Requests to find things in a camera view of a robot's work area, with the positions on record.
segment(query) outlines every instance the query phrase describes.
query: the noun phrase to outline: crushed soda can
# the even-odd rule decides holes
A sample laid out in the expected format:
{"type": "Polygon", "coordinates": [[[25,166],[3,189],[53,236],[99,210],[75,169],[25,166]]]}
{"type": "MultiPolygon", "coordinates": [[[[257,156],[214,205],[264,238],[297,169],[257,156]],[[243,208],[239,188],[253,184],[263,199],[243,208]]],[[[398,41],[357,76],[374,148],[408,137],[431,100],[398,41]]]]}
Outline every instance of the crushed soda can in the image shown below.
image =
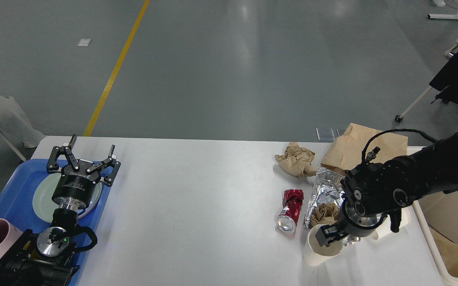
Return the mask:
{"type": "Polygon", "coordinates": [[[293,233],[296,230],[302,203],[302,190],[289,189],[284,191],[284,208],[277,217],[277,227],[279,230],[285,233],[293,233]]]}

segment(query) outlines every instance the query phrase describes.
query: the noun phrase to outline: crumpled brown paper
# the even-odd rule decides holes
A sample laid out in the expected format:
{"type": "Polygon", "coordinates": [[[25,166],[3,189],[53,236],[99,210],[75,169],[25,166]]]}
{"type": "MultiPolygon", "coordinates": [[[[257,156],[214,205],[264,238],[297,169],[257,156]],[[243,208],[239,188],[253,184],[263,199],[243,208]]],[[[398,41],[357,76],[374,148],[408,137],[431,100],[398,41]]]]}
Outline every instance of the crumpled brown paper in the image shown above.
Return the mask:
{"type": "Polygon", "coordinates": [[[297,142],[290,142],[283,155],[275,155],[282,170],[296,177],[314,176],[316,168],[311,165],[316,154],[311,150],[300,147],[297,142]]]}
{"type": "MultiPolygon", "coordinates": [[[[351,123],[344,134],[333,141],[321,161],[321,166],[345,176],[345,170],[351,170],[361,163],[361,152],[365,144],[379,132],[380,130],[351,123]]],[[[407,155],[408,138],[394,133],[383,134],[371,142],[367,152],[376,146],[381,150],[372,163],[384,163],[397,156],[407,155]]]]}
{"type": "Polygon", "coordinates": [[[311,215],[311,228],[316,224],[336,223],[338,219],[338,207],[335,203],[322,203],[316,208],[311,215]]]}
{"type": "Polygon", "coordinates": [[[458,277],[458,245],[451,242],[434,229],[429,229],[431,230],[432,237],[434,238],[434,242],[436,242],[439,254],[443,259],[447,271],[453,277],[458,277]]]}

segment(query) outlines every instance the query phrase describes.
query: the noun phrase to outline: blue tray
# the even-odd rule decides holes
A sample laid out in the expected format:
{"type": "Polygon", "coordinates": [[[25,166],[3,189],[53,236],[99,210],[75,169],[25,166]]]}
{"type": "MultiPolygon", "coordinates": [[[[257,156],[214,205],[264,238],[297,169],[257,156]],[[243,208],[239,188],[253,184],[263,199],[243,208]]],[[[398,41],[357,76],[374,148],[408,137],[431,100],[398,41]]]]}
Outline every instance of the blue tray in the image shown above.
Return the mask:
{"type": "MultiPolygon", "coordinates": [[[[59,160],[58,163],[60,166],[66,165],[65,160],[59,160]]],[[[50,226],[50,223],[36,216],[33,210],[33,195],[35,194],[35,190],[43,179],[49,175],[46,170],[46,164],[47,160],[45,159],[28,160],[20,164],[0,194],[0,218],[7,219],[22,231],[31,228],[33,233],[38,233],[50,226]]],[[[111,172],[111,170],[112,168],[104,170],[102,177],[111,172]]],[[[82,219],[79,219],[79,225],[89,226],[96,232],[110,189],[103,185],[102,194],[100,195],[97,206],[82,217],[82,219]]],[[[89,238],[86,235],[78,235],[74,238],[74,241],[78,246],[89,244],[89,238]]],[[[82,263],[86,255],[87,252],[80,252],[74,255],[72,264],[81,265],[81,268],[72,277],[70,286],[77,284],[79,276],[82,273],[82,263]]]]}

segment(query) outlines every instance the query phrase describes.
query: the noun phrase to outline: person's leg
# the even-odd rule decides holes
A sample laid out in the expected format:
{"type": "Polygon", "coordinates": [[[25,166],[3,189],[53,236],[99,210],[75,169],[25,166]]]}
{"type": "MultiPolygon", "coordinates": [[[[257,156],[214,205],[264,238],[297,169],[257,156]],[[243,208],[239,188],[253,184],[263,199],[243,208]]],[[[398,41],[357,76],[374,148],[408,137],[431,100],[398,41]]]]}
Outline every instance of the person's leg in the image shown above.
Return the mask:
{"type": "Polygon", "coordinates": [[[33,129],[13,97],[0,96],[0,129],[19,138],[25,147],[36,147],[45,135],[33,129]]]}

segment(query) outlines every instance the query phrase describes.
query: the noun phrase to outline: black robotic arm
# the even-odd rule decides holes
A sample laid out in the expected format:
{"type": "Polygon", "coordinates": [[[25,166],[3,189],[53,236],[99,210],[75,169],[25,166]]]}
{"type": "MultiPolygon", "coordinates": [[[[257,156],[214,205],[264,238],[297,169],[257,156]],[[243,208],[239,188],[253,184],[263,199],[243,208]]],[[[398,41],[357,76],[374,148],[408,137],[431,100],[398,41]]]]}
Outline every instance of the black robotic arm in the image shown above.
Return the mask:
{"type": "Polygon", "coordinates": [[[366,159],[362,155],[362,163],[342,179],[342,214],[338,222],[316,233],[320,245],[347,235],[368,236],[387,215],[391,230],[398,232],[401,208],[428,194],[458,191],[458,132],[414,154],[370,163],[378,151],[369,152],[366,159]]]}

